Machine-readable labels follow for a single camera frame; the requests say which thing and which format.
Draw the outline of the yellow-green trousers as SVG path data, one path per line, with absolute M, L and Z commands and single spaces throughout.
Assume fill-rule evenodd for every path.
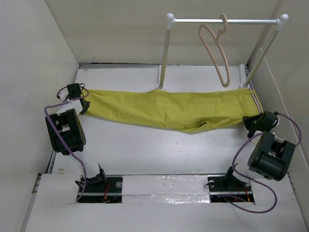
M 207 93 L 89 90 L 88 116 L 118 123 L 198 133 L 233 127 L 263 112 L 254 90 Z

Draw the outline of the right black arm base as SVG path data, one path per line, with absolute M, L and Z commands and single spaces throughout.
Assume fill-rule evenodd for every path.
M 230 166 L 225 174 L 210 174 L 204 189 L 210 193 L 211 203 L 253 203 L 254 197 L 250 183 L 237 179 Z

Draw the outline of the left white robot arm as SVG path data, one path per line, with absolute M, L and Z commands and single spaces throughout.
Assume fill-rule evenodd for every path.
M 86 137 L 79 115 L 84 115 L 90 107 L 90 102 L 85 98 L 89 91 L 84 83 L 69 84 L 56 94 L 62 101 L 60 104 L 44 108 L 46 126 L 53 150 L 64 156 L 71 156 L 81 167 L 83 176 L 76 184 L 86 191 L 104 191 L 108 180 L 102 167 L 91 162 L 90 157 L 84 152 Z

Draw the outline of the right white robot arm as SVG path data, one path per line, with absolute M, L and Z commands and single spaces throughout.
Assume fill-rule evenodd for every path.
M 270 132 L 280 123 L 281 117 L 296 126 L 299 134 L 297 144 L 281 140 Z M 248 130 L 247 144 L 260 137 L 247 162 L 249 171 L 268 180 L 282 180 L 287 174 L 295 148 L 302 140 L 300 127 L 290 117 L 279 112 L 265 111 L 256 116 L 244 116 L 242 121 Z

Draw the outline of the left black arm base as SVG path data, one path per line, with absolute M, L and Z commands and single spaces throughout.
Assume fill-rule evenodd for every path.
M 121 203 L 123 176 L 106 175 L 99 165 L 99 173 L 91 178 L 81 177 L 75 181 L 78 189 L 76 201 L 79 203 Z

